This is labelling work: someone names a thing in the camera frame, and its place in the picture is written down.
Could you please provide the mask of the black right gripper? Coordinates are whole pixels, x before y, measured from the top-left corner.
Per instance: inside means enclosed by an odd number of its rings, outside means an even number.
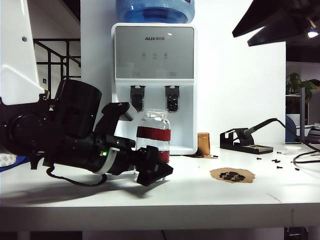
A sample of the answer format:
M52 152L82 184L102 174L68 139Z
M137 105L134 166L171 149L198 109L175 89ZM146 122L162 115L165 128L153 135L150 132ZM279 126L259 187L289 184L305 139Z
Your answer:
M295 17L289 15L292 7ZM319 0L254 0L232 35L240 37L260 29L247 41L250 47L286 42L305 33L309 22L312 27L320 25Z

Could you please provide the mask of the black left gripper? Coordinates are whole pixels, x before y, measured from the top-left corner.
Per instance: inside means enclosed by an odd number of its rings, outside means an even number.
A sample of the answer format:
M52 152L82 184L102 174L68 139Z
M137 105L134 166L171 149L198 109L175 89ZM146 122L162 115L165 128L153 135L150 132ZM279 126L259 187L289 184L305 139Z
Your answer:
M100 175L119 175L130 168L129 155L136 146L135 140L109 134L94 133L92 136L92 145L83 164L86 170ZM160 158L157 147L141 147L136 151L136 158L137 183L143 186L150 186L173 173L174 169Z

